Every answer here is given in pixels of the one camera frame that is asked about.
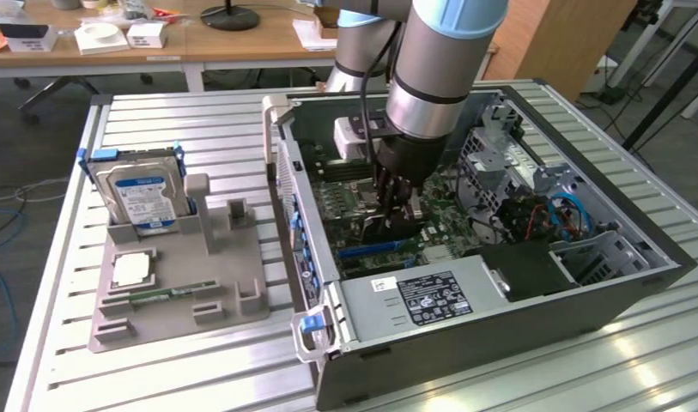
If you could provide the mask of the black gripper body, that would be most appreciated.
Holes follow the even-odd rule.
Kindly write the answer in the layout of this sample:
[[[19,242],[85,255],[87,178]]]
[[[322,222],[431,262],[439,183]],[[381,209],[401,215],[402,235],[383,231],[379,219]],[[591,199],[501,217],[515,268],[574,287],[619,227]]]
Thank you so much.
[[[421,139],[409,135],[386,137],[378,146],[378,177],[399,178],[421,187],[434,173],[447,145],[447,136]]]

